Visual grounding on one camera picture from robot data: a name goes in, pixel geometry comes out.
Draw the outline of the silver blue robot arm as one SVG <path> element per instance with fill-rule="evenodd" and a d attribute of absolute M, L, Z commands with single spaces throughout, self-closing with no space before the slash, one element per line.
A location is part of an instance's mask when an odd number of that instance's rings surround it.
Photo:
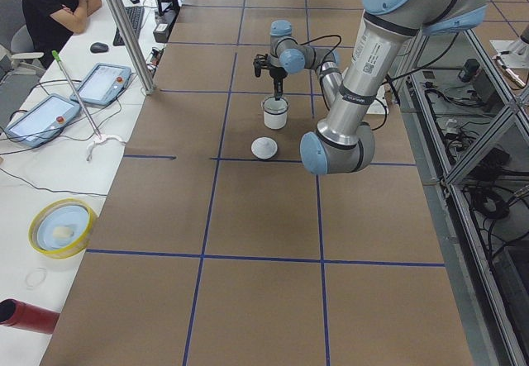
<path fill-rule="evenodd" d="M 287 74 L 317 74 L 329 104 L 326 117 L 300 142 L 307 171 L 316 175 L 364 169 L 374 157 L 374 134 L 364 117 L 403 43 L 425 36 L 458 33 L 485 18 L 486 0 L 362 0 L 364 12 L 351 63 L 338 69 L 329 49 L 300 45 L 288 21 L 270 26 L 268 63 Z"/>

